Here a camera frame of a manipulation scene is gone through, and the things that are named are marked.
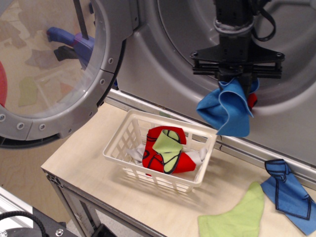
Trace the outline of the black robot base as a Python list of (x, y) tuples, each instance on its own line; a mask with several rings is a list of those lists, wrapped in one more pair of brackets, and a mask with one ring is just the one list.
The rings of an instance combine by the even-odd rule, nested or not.
[(43, 215), (36, 215), (27, 210), (1, 211), (0, 220), (10, 219), (19, 227), (4, 225), (0, 228), (1, 237), (77, 237), (65, 224), (61, 224)]

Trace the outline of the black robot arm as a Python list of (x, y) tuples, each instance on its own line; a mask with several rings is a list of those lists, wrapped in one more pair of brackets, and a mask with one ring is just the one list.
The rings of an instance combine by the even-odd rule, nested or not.
[[(219, 33), (219, 44), (191, 53), (195, 75), (212, 75), (219, 82), (236, 78), (245, 96), (258, 78), (279, 79), (285, 55), (257, 45), (271, 40), (276, 34), (276, 23), (264, 9), (266, 0), (217, 0), (214, 28)], [(255, 16), (261, 15), (273, 29), (266, 37), (258, 37), (254, 28)]]

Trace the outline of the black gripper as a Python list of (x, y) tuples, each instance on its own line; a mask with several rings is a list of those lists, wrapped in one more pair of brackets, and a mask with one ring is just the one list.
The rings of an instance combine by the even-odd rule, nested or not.
[(283, 53), (257, 45), (250, 33), (237, 37), (221, 35), (219, 39), (218, 45), (191, 53), (195, 75), (210, 75), (218, 80), (241, 77), (240, 85), (246, 98), (253, 78), (281, 78)]

